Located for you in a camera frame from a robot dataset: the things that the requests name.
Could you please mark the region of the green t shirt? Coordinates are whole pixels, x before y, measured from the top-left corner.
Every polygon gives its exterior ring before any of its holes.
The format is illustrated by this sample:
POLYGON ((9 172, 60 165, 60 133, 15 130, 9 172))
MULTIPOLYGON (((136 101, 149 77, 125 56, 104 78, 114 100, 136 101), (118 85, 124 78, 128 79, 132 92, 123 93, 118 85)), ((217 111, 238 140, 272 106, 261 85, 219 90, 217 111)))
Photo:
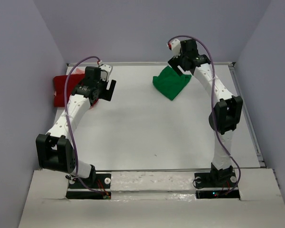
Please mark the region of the green t shirt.
POLYGON ((166 66, 158 76, 152 77, 153 86, 166 98, 173 101, 190 82, 192 75, 178 75, 170 66, 166 66))

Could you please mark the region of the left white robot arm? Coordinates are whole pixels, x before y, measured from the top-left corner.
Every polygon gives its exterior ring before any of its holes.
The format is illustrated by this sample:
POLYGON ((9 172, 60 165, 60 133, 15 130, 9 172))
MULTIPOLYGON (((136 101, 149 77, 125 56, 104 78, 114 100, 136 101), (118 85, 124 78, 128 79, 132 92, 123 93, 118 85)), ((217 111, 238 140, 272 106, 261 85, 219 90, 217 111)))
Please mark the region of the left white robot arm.
POLYGON ((95 166, 80 161, 74 132, 84 114, 99 100, 111 101, 115 80, 110 80, 113 68, 102 64, 87 66, 85 76, 67 95, 67 104, 58 120, 45 134, 36 138, 39 166, 69 174, 70 180, 90 188, 95 184, 95 166))

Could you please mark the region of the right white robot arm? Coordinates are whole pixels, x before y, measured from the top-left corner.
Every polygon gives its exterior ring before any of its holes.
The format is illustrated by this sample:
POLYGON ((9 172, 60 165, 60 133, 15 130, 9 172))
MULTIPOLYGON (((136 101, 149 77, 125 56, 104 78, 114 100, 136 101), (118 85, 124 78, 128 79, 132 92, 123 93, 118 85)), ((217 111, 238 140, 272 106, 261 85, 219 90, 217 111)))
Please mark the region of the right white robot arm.
POLYGON ((240 122, 243 99, 233 95, 218 78, 210 52, 201 55, 198 44, 201 42, 189 36, 183 40, 176 36, 167 42, 173 53, 168 61, 170 67, 180 75, 190 72, 204 87, 211 99, 209 125, 214 132, 214 156, 210 171, 196 173, 193 186, 203 188, 228 188, 238 186, 241 174, 236 174, 233 164, 237 164, 231 155, 233 133, 240 122))

